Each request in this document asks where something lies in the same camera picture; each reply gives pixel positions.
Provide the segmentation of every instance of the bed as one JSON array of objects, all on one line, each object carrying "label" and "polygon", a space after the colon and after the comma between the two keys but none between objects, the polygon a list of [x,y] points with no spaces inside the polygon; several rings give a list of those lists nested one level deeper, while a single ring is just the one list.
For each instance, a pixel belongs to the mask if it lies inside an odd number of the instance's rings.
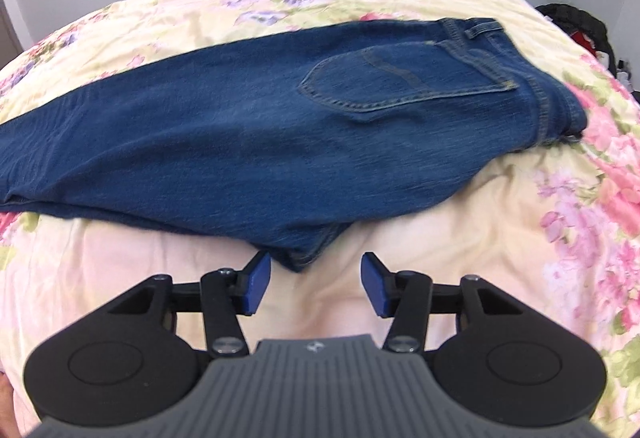
[{"label": "bed", "polygon": [[[352,20],[495,17],[521,53],[565,82],[588,112],[580,144],[535,147],[493,160],[461,192],[400,218],[354,224],[305,272],[274,266],[260,310],[242,320],[263,338],[369,333],[377,319],[359,261],[375,252],[394,270],[440,283],[482,275],[590,342],[609,381],[593,417],[612,437],[640,426],[640,110],[583,48],[524,0],[126,0],[53,33],[0,73],[0,122],[79,86],[205,46]],[[0,214],[0,364],[14,386],[18,427],[38,418],[22,383],[40,342],[159,272],[197,280],[241,268],[242,241],[183,236],[30,212]],[[434,317],[428,347],[454,332]],[[178,335],[202,347],[197,316]]]}]

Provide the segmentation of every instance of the gray ribbed plate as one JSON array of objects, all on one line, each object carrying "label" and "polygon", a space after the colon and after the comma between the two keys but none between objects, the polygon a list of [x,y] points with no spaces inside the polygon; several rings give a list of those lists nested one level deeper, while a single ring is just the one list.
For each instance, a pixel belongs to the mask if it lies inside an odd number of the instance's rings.
[{"label": "gray ribbed plate", "polygon": [[577,420],[507,427],[450,400],[417,355],[370,336],[263,341],[211,363],[193,391],[153,418],[107,429],[45,420],[31,438],[604,438]]}]

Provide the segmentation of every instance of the logo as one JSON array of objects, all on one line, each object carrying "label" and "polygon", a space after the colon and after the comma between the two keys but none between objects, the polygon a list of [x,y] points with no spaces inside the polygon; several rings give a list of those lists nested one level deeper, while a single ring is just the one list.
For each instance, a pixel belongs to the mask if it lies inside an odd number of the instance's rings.
[{"label": "logo", "polygon": [[313,353],[319,353],[324,350],[324,344],[320,341],[313,341],[306,345],[306,350]]}]

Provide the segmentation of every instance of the black bag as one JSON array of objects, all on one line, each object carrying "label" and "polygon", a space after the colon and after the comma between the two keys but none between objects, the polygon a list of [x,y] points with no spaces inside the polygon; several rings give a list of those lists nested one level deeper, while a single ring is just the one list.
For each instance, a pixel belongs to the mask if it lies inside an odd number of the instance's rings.
[{"label": "black bag", "polygon": [[568,4],[544,4],[537,6],[536,10],[550,17],[554,24],[567,35],[573,35],[579,30],[589,36],[598,52],[609,55],[609,71],[613,76],[616,75],[616,57],[607,38],[607,27],[602,21]]}]

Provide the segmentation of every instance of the blue denim jeans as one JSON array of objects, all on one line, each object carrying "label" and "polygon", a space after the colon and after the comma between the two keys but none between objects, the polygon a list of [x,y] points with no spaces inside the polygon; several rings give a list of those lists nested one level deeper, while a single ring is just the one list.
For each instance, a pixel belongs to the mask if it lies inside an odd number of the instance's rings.
[{"label": "blue denim jeans", "polygon": [[3,124],[0,211],[229,236],[300,270],[349,224],[585,126],[493,19],[350,22],[171,57]]}]

